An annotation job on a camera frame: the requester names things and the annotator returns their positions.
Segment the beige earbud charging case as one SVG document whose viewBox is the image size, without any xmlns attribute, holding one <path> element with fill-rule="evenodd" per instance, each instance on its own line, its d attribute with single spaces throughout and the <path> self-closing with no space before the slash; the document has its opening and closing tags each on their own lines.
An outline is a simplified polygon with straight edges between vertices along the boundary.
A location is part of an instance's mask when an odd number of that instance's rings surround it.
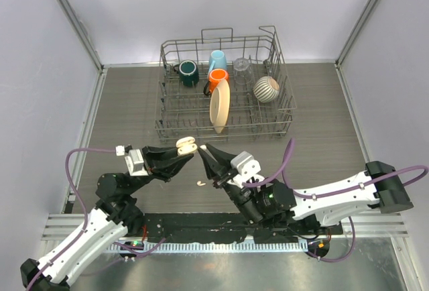
<svg viewBox="0 0 429 291">
<path fill-rule="evenodd" d="M 179 139 L 176 142 L 177 154 L 179 156 L 185 156 L 193 154 L 197 151 L 198 146 L 194 137 L 188 136 Z"/>
</svg>

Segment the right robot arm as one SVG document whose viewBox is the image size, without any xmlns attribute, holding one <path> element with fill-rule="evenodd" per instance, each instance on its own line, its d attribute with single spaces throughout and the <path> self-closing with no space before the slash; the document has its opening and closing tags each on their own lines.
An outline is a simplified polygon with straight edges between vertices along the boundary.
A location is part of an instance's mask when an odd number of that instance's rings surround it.
<svg viewBox="0 0 429 291">
<path fill-rule="evenodd" d="M 364 171 L 344 180 L 294 190 L 274 175 L 262 176 L 260 163 L 249 152 L 233 155 L 208 143 L 198 153 L 207 178 L 227 193 L 251 225 L 297 223 L 317 234 L 370 209 L 398 213 L 413 208 L 394 167 L 383 162 L 369 162 Z"/>
</svg>

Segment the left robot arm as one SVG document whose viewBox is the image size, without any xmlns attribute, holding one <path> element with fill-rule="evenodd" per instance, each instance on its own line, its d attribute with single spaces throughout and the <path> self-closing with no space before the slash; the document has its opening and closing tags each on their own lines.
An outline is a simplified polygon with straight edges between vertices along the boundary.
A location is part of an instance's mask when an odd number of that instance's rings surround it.
<svg viewBox="0 0 429 291">
<path fill-rule="evenodd" d="M 126 173 L 103 174 L 97 184 L 97 201 L 84 212 L 83 222 L 63 242 L 38 260 L 27 259 L 21 267 L 26 290 L 69 290 L 82 271 L 110 244 L 124 236 L 138 235 L 144 215 L 132 194 L 153 179 L 168 182 L 197 151 L 191 137 L 172 148 L 118 145 L 108 154 L 123 156 Z"/>
</svg>

